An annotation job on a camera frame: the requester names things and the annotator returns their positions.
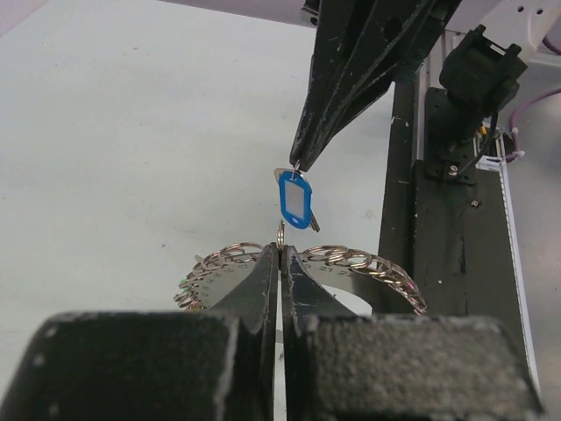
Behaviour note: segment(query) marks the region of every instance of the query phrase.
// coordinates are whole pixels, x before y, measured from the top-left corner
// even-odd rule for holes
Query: key tag
[[[297,171],[285,171],[279,177],[280,213],[300,230],[312,220],[312,188]]]

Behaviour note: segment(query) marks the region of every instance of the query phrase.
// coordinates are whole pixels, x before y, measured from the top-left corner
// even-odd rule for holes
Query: white table surface
[[[173,310],[206,254],[274,241],[314,32],[154,0],[50,0],[0,39],[0,396],[65,310]],[[392,97],[309,172],[303,249],[377,251]]]

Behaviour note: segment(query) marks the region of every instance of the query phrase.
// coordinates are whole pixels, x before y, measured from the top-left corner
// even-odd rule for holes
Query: key ring
[[[284,247],[284,235],[284,221],[281,220],[277,231],[277,247],[279,250]],[[213,299],[216,299],[211,297],[212,291],[214,291],[216,297],[216,294],[220,296],[220,291],[224,287],[227,288],[226,285],[217,281],[225,273],[230,274],[235,271],[233,270],[234,267],[228,268],[228,266],[234,265],[239,266],[240,270],[251,270],[251,266],[246,263],[254,262],[259,258],[260,253],[248,253],[245,250],[246,248],[263,250],[263,246],[260,244],[241,242],[224,247],[220,251],[209,254],[204,259],[197,256],[197,263],[193,267],[193,271],[180,282],[181,292],[174,296],[174,300],[179,307],[184,310],[202,310],[212,306]],[[423,315],[427,311],[427,303],[416,283],[405,269],[389,260],[363,250],[334,245],[311,247],[299,254],[303,262],[308,262],[306,263],[307,270],[309,267],[320,268],[319,270],[335,274],[335,276],[344,276],[345,273],[331,272],[332,269],[328,267],[341,267],[342,270],[346,268],[344,270],[366,276],[366,278],[360,278],[362,279],[361,282],[368,282],[368,279],[370,279],[386,284],[409,302],[415,314]],[[362,261],[352,261],[352,259],[357,258],[362,259]]]
[[[284,221],[281,219],[279,223],[279,230],[277,231],[277,248],[282,250],[284,248]]]
[[[220,250],[218,252],[218,261],[220,261],[223,264],[228,264],[228,261],[226,260],[228,258],[227,253],[232,252],[232,251],[237,251],[237,250],[244,250],[244,247],[257,248],[257,249],[259,249],[259,254],[263,251],[263,246],[261,244],[250,243],[250,242],[236,243],[236,244],[232,244],[231,246],[226,246],[225,248]],[[254,253],[251,253],[251,256],[252,257],[250,257],[246,260],[233,260],[233,261],[235,261],[236,263],[247,263],[248,261],[257,260],[258,256],[256,256]]]
[[[294,180],[295,174],[300,174],[300,161],[295,163],[295,167],[292,170],[292,179]]]

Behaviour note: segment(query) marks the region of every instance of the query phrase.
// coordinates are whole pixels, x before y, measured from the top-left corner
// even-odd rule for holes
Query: metal ring
[[[179,303],[177,303],[177,305],[179,306],[180,309],[185,309],[188,308],[190,309],[190,306],[197,301],[197,298],[195,295],[191,295],[191,296],[187,296],[185,297],[184,300],[180,301]]]
[[[226,246],[225,248],[220,250],[220,252],[218,252],[218,261],[220,261],[223,264],[228,264],[228,262],[226,261],[227,256],[225,256],[225,254],[232,252],[234,250],[243,249],[244,247],[258,248],[261,252],[263,251],[263,246],[258,243],[249,243],[249,242],[236,243],[236,244],[232,244],[231,246]],[[232,261],[235,261],[236,263],[246,263],[248,261],[254,261],[255,260],[254,254],[255,253],[252,253],[252,257],[248,260],[232,260]]]
[[[199,260],[193,266],[191,272],[197,275],[199,275],[199,273],[201,273],[201,275],[206,274],[206,272],[209,272],[211,270],[211,268],[209,268],[209,265],[214,264],[214,260],[218,258],[219,254],[220,254],[219,250],[212,252],[211,254],[208,254],[204,259]]]
[[[361,261],[360,263],[353,263],[351,261],[351,259],[356,259],[358,257],[364,258],[364,261]],[[344,259],[341,260],[341,261],[335,262],[335,265],[345,266],[345,267],[348,267],[348,268],[360,269],[360,268],[368,268],[371,265],[372,262],[373,262],[373,256],[371,254],[369,254],[368,252],[365,252],[364,250],[357,250],[356,248],[352,248],[346,254]]]
[[[395,286],[399,286],[400,288],[405,288],[407,286],[409,275],[407,272],[401,267],[394,265],[390,262],[392,270],[389,274],[380,276],[380,280],[385,283],[392,283]]]
[[[191,272],[191,273],[189,273],[189,275],[187,275],[185,277],[184,281],[186,281],[186,282],[198,281],[198,280],[202,279],[204,276],[206,276],[210,273],[211,273],[211,271],[209,271],[209,270],[206,271],[206,272],[203,272],[201,274],[196,274],[194,272]]]
[[[249,257],[246,257],[245,259],[237,259],[235,257],[228,257],[226,258],[226,261],[228,262],[232,262],[232,263],[247,263],[248,261],[257,261],[261,255],[261,252],[259,253],[244,253],[241,255],[246,255]]]
[[[398,274],[401,277],[401,286],[407,290],[407,293],[410,295],[418,295],[419,294],[419,287],[417,286],[417,284],[415,283],[415,281],[413,281],[413,279],[411,279],[411,276],[409,276],[409,274],[406,272],[406,270],[404,268],[402,268],[399,265],[392,265],[392,269],[393,272],[395,274]]]
[[[400,285],[399,283],[396,282],[387,282],[387,284],[392,287],[392,289],[398,293],[400,293],[402,296],[405,296],[406,298],[408,297],[407,291],[403,288],[403,285]]]
[[[310,261],[337,261],[343,259],[349,253],[349,248],[345,246],[315,246],[304,250],[301,255]]]
[[[204,305],[202,304],[202,301],[199,300],[199,298],[197,298],[196,296],[193,296],[188,300],[182,301],[181,303],[178,304],[178,306],[180,309],[191,310],[191,311],[198,311],[198,310],[205,309]]]
[[[392,276],[378,276],[376,274],[371,274],[371,277],[375,278],[377,281],[391,285],[394,288],[400,288],[403,285],[403,279],[393,278]]]
[[[279,230],[277,231],[277,248],[282,250],[284,248],[284,221],[281,219],[279,223]]]
[[[194,286],[198,286],[195,282],[200,281],[201,279],[203,279],[202,276],[189,274],[189,275],[187,275],[187,277],[183,278],[181,280],[181,282],[179,282],[179,288],[180,289],[191,289]]]
[[[376,263],[376,268],[371,267],[373,263]],[[374,254],[372,254],[372,263],[370,263],[370,265],[368,265],[365,268],[351,268],[350,270],[358,274],[373,276],[379,281],[384,283],[393,283],[389,280],[383,279],[386,278],[389,274],[391,274],[392,264],[386,259],[382,259],[381,257],[376,256]]]
[[[422,298],[421,296],[419,297],[419,309],[423,312],[422,314],[427,312],[427,302],[424,301],[424,298]]]
[[[419,299],[416,296],[409,296],[408,301],[415,307],[419,307]]]
[[[209,262],[207,263],[209,266],[209,270],[223,268],[224,266],[228,265],[228,263],[233,261],[235,262],[236,256],[243,256],[244,254],[245,254],[245,250],[243,248],[230,250],[229,252],[226,253],[217,252],[217,255],[213,256],[212,259],[209,259]]]
[[[179,303],[179,302],[183,301],[185,298],[187,298],[189,296],[189,294],[191,294],[191,291],[189,291],[188,289],[187,290],[184,289],[179,294],[175,294],[174,301]]]

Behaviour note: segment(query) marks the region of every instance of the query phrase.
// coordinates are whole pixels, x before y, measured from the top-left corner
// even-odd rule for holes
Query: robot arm
[[[309,92],[290,153],[308,171],[330,140],[383,95],[411,80],[460,0],[395,2],[173,0],[175,3],[317,26]],[[446,60],[441,83],[450,106],[442,136],[459,142],[518,90],[517,78],[561,15],[560,0],[502,0]]]

